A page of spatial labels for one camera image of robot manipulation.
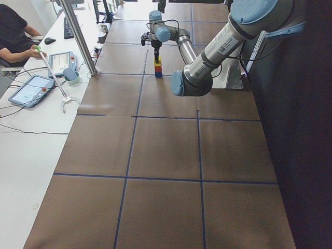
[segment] white wall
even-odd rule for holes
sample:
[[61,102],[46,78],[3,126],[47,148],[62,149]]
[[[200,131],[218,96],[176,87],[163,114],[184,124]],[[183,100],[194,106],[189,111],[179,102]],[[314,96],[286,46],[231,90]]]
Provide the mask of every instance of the white wall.
[[0,3],[15,10],[42,35],[46,35],[57,19],[49,0],[1,0]]

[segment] keyboard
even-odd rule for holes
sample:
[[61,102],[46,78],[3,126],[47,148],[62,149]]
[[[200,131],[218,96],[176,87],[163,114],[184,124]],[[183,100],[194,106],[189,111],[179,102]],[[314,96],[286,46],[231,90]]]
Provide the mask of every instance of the keyboard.
[[63,19],[63,38],[65,39],[74,38],[74,33],[71,28],[71,25],[69,24],[67,17],[64,17]]

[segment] cable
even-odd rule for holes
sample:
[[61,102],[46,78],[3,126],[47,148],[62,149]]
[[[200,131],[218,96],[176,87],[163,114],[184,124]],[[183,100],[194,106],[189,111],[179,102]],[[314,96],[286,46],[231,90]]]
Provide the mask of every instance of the cable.
[[238,57],[232,57],[232,56],[228,56],[227,58],[230,58],[230,59],[236,59],[236,60],[242,60],[242,61],[259,61],[261,59],[264,59],[266,56],[268,56],[270,53],[272,53],[273,51],[276,50],[276,48],[281,44],[281,42],[283,41],[284,39],[282,39],[274,48],[271,49],[271,51],[269,51],[266,55],[258,58],[258,59],[253,59],[253,60],[250,60],[250,59],[243,59],[243,58],[240,58],[241,55],[239,55]]
[[11,80],[14,80],[14,78],[11,78],[11,77],[9,77],[8,75],[6,75],[6,74],[3,74],[3,73],[1,73],[3,76],[5,76],[5,77],[8,77],[8,78],[10,78]]
[[212,78],[218,77],[222,73],[223,68],[220,69],[219,73],[216,76],[212,76]]
[[26,84],[25,82],[22,82],[22,81],[19,81],[19,80],[16,80],[16,79],[13,79],[12,81],[16,81],[16,82],[19,82],[19,83],[22,83],[22,84]]
[[22,68],[30,75],[30,77],[32,77],[32,75],[24,68],[24,66],[22,66]]
[[0,123],[0,126],[3,126],[3,127],[6,127],[6,128],[9,128],[9,129],[12,129],[12,130],[15,130],[15,131],[19,131],[19,132],[22,132],[22,133],[25,133],[25,134],[56,134],[56,135],[68,135],[69,133],[62,133],[62,132],[34,132],[34,131],[22,131],[20,129],[16,129],[16,128],[13,128],[13,127],[9,127],[9,126],[6,126],[4,124],[1,124]]
[[37,99],[34,99],[34,100],[30,100],[28,102],[25,102],[25,103],[22,103],[22,104],[17,104],[17,105],[9,105],[9,106],[5,106],[5,107],[0,107],[0,109],[6,109],[6,108],[11,108],[11,107],[14,107],[14,106],[21,106],[21,105],[25,105],[27,103],[30,103],[30,102],[33,102],[33,101],[36,101],[36,100],[40,100],[42,99],[44,96],[41,96],[40,98],[37,98]]
[[25,70],[25,69],[24,69],[24,71],[18,73],[16,76],[19,76],[20,74],[28,73],[28,71],[37,70],[37,69],[47,69],[47,67],[46,67],[46,66],[42,66],[42,67],[32,68],[32,69],[28,69],[28,70]]
[[8,89],[8,88],[11,88],[11,87],[18,87],[18,88],[20,88],[21,86],[19,86],[19,85],[9,85],[9,86],[7,87],[7,89]]
[[11,114],[8,114],[8,115],[5,115],[5,116],[1,116],[0,118],[5,118],[5,117],[8,117],[8,116],[13,115],[13,114],[15,114],[15,113],[18,113],[19,111],[23,110],[24,108],[25,108],[25,107],[22,107],[21,109],[17,110],[16,112],[11,113]]
[[83,62],[81,63],[81,65],[78,67],[78,69],[77,69],[76,71],[79,72],[80,69],[81,69],[81,67],[82,67],[84,64],[85,64],[85,61],[83,61]]
[[152,25],[152,29],[151,29],[150,27],[147,26],[148,24],[151,25],[151,24],[152,24],[151,22],[148,22],[148,23],[146,24],[146,26],[147,26],[150,30],[154,30],[154,25],[159,24],[159,23],[165,23],[165,22],[176,22],[176,23],[177,23],[177,30],[176,30],[176,33],[175,33],[175,37],[176,37],[176,36],[178,35],[179,30],[180,30],[180,24],[179,24],[179,22],[178,22],[177,20],[175,20],[175,19],[169,19],[169,20],[166,20],[166,21],[158,21],[158,22],[155,22],[155,23]]

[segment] person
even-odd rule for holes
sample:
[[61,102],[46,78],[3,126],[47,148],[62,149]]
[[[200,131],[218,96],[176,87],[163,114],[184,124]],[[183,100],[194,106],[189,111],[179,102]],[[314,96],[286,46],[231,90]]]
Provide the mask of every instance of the person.
[[35,49],[38,42],[27,37],[25,32],[41,36],[13,9],[0,4],[0,57],[11,66],[23,66],[30,57],[41,58]]

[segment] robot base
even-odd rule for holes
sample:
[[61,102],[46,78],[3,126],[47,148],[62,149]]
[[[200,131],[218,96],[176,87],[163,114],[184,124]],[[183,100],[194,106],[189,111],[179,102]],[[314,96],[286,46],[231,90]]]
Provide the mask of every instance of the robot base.
[[[241,51],[241,46],[237,48],[230,56],[236,57]],[[225,59],[222,62],[222,72],[218,73],[221,67],[212,71],[212,76],[218,75],[213,78],[212,88],[215,89],[243,89],[243,83],[241,79],[240,62],[235,59]]]

